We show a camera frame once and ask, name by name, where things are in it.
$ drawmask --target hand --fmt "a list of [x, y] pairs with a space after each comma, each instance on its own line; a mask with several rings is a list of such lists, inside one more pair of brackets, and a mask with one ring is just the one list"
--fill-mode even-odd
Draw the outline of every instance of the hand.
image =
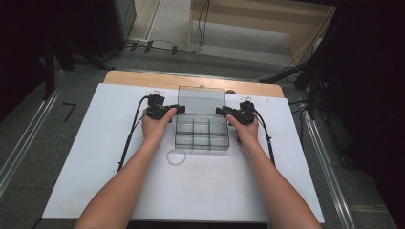
[[161, 120], [155, 120], [145, 115], [142, 119], [143, 142], [158, 145], [164, 137], [167, 123], [176, 114], [176, 108], [170, 109]]
[[236, 128], [235, 138], [240, 139], [242, 151], [249, 154], [252, 147], [259, 145], [258, 133], [259, 122], [255, 116], [254, 121], [249, 125], [242, 125], [234, 116], [226, 116], [228, 122]]

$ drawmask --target finger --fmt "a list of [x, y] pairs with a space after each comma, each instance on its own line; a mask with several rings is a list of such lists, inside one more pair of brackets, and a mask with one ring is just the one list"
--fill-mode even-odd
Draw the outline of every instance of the finger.
[[167, 113], [164, 115], [164, 117], [162, 118], [162, 120], [167, 123], [170, 121], [170, 119], [172, 119], [172, 117], [176, 114], [177, 109], [176, 108], [172, 108], [169, 111], [167, 111]]
[[143, 125], [143, 122], [144, 122], [145, 118], [150, 118], [148, 115], [146, 115], [146, 113], [147, 113], [147, 111], [146, 111], [146, 109], [144, 109], [143, 112], [142, 112], [142, 117], [141, 117], [142, 125]]
[[238, 128], [239, 128], [239, 126], [241, 125], [241, 123], [239, 123], [239, 121], [236, 120], [236, 118], [235, 118], [234, 116], [228, 114], [228, 115], [226, 116], [226, 119], [228, 120], [228, 122], [229, 122], [232, 126], [234, 126], [234, 127], [238, 130]]
[[255, 124], [258, 124], [258, 123], [259, 123], [259, 118], [257, 117], [256, 114], [254, 115], [253, 123], [255, 123]]

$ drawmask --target wrist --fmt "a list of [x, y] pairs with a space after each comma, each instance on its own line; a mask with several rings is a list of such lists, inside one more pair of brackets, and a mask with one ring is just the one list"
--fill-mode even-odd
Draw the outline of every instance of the wrist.
[[256, 154], [261, 153], [263, 151], [259, 141], [250, 142], [248, 145], [246, 145], [246, 149], [247, 149], [247, 156], [249, 157], [255, 156]]
[[150, 149], [152, 151], [156, 151], [160, 145], [159, 140], [155, 139], [144, 139], [142, 144], [140, 145], [141, 148]]

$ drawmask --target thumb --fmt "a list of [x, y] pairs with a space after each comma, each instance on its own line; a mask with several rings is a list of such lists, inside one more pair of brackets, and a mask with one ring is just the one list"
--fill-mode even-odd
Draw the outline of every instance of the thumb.
[[239, 126], [241, 125], [241, 123], [239, 123], [239, 121], [238, 120], [236, 120], [236, 118], [234, 117], [234, 116], [232, 116], [231, 114], [228, 114], [227, 116], [226, 116], [226, 119], [228, 120], [228, 122], [232, 125], [232, 126], [234, 126], [235, 128], [239, 128]]
[[164, 117], [162, 118], [162, 120], [164, 120], [165, 123], [169, 122], [170, 119], [172, 119], [172, 117], [176, 114], [177, 109], [176, 108], [172, 108], [169, 111], [167, 111], [167, 113], [164, 115]]

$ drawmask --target person's right hand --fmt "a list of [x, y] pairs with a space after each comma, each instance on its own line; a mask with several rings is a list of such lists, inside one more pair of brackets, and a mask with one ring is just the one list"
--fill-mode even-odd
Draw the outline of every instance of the person's right hand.
[[235, 138], [241, 140], [241, 148], [245, 154], [249, 154], [253, 147], [260, 146], [258, 139], [259, 122], [257, 117], [249, 125], [242, 125], [234, 116], [226, 116], [228, 122], [236, 128]]

